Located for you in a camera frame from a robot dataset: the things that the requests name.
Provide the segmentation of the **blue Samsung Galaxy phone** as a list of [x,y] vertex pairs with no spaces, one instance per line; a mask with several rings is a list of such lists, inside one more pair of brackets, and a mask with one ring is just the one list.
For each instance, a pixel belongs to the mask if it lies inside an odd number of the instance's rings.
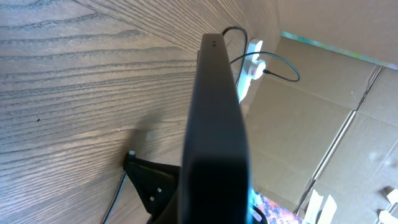
[[183,147],[179,223],[251,223],[250,157],[221,34],[204,34]]

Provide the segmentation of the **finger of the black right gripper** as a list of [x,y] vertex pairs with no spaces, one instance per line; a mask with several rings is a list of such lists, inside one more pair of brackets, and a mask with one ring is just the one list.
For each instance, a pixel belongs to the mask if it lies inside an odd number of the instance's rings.
[[179,166],[150,162],[128,154],[123,169],[150,214],[148,223],[178,223]]

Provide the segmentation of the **white USB charger adapter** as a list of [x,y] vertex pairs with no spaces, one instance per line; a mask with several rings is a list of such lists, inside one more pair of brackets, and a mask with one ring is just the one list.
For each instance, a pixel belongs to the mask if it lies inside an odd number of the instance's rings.
[[265,69],[266,62],[264,60],[253,60],[249,66],[248,77],[257,80],[263,75]]

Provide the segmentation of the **white power strip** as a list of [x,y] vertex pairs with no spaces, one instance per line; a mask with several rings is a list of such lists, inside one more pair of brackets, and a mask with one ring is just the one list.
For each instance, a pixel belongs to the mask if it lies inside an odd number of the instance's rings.
[[261,51],[262,45],[263,41],[259,39],[252,39],[248,44],[236,87],[239,102],[246,97],[251,81],[261,78],[263,70],[266,68],[266,62],[260,59],[257,53]]

